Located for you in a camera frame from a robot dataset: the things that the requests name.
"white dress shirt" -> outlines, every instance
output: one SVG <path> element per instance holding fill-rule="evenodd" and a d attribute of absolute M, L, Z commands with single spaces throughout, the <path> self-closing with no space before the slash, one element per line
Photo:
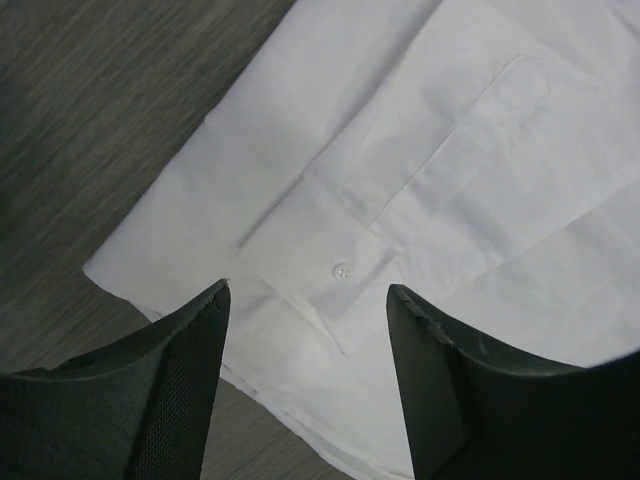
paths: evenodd
<path fill-rule="evenodd" d="M 640 346 L 640 3 L 298 0 L 86 265 L 156 320 L 221 277 L 223 377 L 412 478 L 385 299 L 516 347 Z"/>

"white button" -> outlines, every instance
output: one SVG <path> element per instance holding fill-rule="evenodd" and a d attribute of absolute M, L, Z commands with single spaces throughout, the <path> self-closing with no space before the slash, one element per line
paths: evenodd
<path fill-rule="evenodd" d="M 339 263 L 333 269 L 333 276 L 341 282 L 349 278 L 349 275 L 351 275 L 351 271 L 346 263 Z"/>

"wood grain surface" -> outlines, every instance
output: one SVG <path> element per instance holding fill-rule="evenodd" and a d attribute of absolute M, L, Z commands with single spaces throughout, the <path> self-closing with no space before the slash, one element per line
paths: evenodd
<path fill-rule="evenodd" d="M 293 1 L 0 0 L 0 369 L 146 325 L 80 269 Z M 222 382 L 203 478 L 347 477 Z"/>

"shirt cuff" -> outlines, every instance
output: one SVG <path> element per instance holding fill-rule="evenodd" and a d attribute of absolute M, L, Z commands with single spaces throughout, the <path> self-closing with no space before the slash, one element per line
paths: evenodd
<path fill-rule="evenodd" d="M 238 254 L 347 355 L 377 330 L 348 311 L 397 255 L 311 176 L 294 186 Z M 346 322 L 361 328 L 356 333 Z"/>

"shirt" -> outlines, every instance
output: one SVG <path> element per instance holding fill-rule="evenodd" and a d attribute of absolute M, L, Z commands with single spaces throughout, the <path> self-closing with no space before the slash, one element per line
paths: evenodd
<path fill-rule="evenodd" d="M 225 277 L 223 378 L 413 478 L 392 283 L 529 352 L 640 345 L 640 5 L 299 0 L 85 266 L 150 319 Z"/>

